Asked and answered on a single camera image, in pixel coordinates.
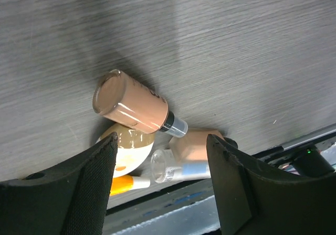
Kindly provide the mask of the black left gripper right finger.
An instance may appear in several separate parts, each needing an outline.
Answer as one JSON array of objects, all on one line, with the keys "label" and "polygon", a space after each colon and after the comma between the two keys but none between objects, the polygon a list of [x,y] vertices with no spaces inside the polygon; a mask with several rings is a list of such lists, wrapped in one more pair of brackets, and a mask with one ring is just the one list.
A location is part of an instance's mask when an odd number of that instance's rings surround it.
[{"label": "black left gripper right finger", "polygon": [[248,155],[207,138],[222,234],[335,234],[335,169],[314,145]]}]

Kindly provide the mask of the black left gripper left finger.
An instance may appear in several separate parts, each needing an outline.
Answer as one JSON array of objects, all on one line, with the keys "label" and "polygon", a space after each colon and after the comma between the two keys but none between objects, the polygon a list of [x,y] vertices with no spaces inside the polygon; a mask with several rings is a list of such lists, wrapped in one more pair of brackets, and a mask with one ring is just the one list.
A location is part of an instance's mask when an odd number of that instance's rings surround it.
[{"label": "black left gripper left finger", "polygon": [[115,132],[53,167],[1,182],[1,234],[102,234]]}]

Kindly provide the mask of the beige hexagonal bottle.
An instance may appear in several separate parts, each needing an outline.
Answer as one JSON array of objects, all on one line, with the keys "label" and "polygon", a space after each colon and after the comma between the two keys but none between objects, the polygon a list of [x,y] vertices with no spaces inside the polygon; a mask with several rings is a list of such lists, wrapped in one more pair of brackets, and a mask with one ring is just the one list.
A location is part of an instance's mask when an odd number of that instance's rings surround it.
[{"label": "beige hexagonal bottle", "polygon": [[169,147],[178,162],[184,161],[205,161],[207,160],[207,137],[209,134],[217,135],[224,139],[217,129],[196,129],[190,128],[181,137],[172,137]]}]

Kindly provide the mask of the beige foundation bottle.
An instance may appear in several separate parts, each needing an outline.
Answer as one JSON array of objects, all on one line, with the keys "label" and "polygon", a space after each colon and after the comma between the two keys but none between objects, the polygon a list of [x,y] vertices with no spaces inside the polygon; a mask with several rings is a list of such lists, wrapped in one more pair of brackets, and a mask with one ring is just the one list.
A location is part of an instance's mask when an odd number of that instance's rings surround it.
[{"label": "beige foundation bottle", "polygon": [[161,131],[181,138],[188,131],[162,96],[118,69],[100,79],[92,106],[99,115],[145,134]]}]

